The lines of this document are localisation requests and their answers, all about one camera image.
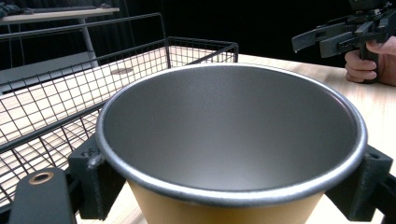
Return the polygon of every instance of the black clamp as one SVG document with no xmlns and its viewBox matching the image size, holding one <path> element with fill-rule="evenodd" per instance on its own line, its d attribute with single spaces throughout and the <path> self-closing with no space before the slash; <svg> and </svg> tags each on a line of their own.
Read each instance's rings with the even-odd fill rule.
<svg viewBox="0 0 396 224">
<path fill-rule="evenodd" d="M 385 43 L 394 35 L 396 9 L 391 8 L 391 3 L 386 0 L 349 0 L 349 4 L 356 11 L 354 15 L 328 21 L 312 31 L 293 37 L 293 50 L 297 52 L 319 42 L 322 58 L 360 49 L 363 60 L 378 64 L 378 55 L 366 48 L 366 42 L 376 40 Z M 376 80 L 365 80 L 364 83 L 374 83 Z"/>
</svg>

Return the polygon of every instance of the pot rim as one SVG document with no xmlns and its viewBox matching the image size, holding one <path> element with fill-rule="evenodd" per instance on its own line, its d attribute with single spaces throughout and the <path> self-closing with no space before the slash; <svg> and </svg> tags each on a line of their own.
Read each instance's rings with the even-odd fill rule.
<svg viewBox="0 0 396 224">
<path fill-rule="evenodd" d="M 299 182 L 293 185 L 284 186 L 276 189 L 258 189 L 249 191 L 198 189 L 169 183 L 140 172 L 132 165 L 124 161 L 122 158 L 120 158 L 112 150 L 104 135 L 104 122 L 107 111 L 113 105 L 113 102 L 115 102 L 119 98 L 119 96 L 122 95 L 123 92 L 132 88 L 134 85 L 137 85 L 153 77 L 161 76 L 179 70 L 189 70 L 194 68 L 213 66 L 234 66 L 249 68 L 254 67 L 258 69 L 272 70 L 281 72 L 288 76 L 302 78 L 314 85 L 319 86 L 320 88 L 329 92 L 333 97 L 335 97 L 340 102 L 340 104 L 349 111 L 351 117 L 355 121 L 357 127 L 357 137 L 353 146 L 355 150 L 349 153 L 343 161 L 341 161 L 327 173 L 323 173 L 319 176 L 314 176 L 313 178 L 308 179 L 304 182 Z M 169 196 L 171 198 L 180 199 L 182 201 L 190 203 L 202 203 L 224 207 L 277 205 L 281 203 L 289 203 L 292 201 L 300 200 L 313 194 L 323 193 L 324 191 L 331 189 L 339 184 L 359 166 L 367 146 L 367 130 L 364 120 L 358 109 L 344 95 L 314 80 L 311 77 L 305 77 L 303 75 L 288 70 L 283 70 L 271 66 L 250 63 L 209 63 L 185 65 L 177 68 L 167 69 L 152 74 L 150 76 L 143 77 L 115 93 L 106 102 L 96 122 L 95 137 L 97 145 L 99 146 L 100 151 L 104 155 L 106 161 L 108 161 L 127 180 L 131 180 L 134 183 L 142 186 L 143 188 L 152 190 L 161 195 Z"/>
</svg>

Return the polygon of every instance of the black holder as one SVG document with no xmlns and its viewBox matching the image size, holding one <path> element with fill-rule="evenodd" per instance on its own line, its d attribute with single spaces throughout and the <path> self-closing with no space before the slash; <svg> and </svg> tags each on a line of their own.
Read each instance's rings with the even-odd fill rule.
<svg viewBox="0 0 396 224">
<path fill-rule="evenodd" d="M 82 218 L 105 219 L 125 179 L 103 159 L 94 136 L 70 155 L 69 165 L 70 173 L 50 168 L 20 181 L 9 223 L 71 224 L 77 210 Z M 379 209 L 385 215 L 382 224 L 394 224 L 396 178 L 389 174 L 391 165 L 392 158 L 368 146 L 358 169 L 326 195 L 350 221 L 370 221 Z"/>
<path fill-rule="evenodd" d="M 328 21 L 312 31 L 297 35 L 291 39 L 293 49 L 297 52 L 319 42 L 322 58 L 332 57 L 353 49 L 359 49 L 362 60 L 370 60 L 377 65 L 378 55 L 366 48 L 366 42 L 375 40 L 385 43 L 394 35 L 396 28 L 396 9 L 385 0 L 349 0 L 354 15 Z M 364 80 L 365 84 L 378 81 Z"/>
</svg>

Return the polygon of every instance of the screw hole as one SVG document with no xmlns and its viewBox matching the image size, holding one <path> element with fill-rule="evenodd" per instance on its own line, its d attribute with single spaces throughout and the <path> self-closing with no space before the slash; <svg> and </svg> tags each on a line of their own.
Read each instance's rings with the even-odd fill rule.
<svg viewBox="0 0 396 224">
<path fill-rule="evenodd" d="M 45 172 L 38 175 L 34 175 L 29 179 L 31 185 L 39 185 L 49 181 L 53 177 L 53 172 Z"/>
</svg>

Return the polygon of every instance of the orange pot exterior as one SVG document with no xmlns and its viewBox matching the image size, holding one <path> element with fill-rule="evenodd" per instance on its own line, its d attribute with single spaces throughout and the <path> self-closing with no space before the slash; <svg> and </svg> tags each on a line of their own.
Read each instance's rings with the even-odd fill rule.
<svg viewBox="0 0 396 224">
<path fill-rule="evenodd" d="M 323 195 L 275 206 L 216 207 L 183 202 L 128 183 L 148 224 L 304 224 Z"/>
</svg>

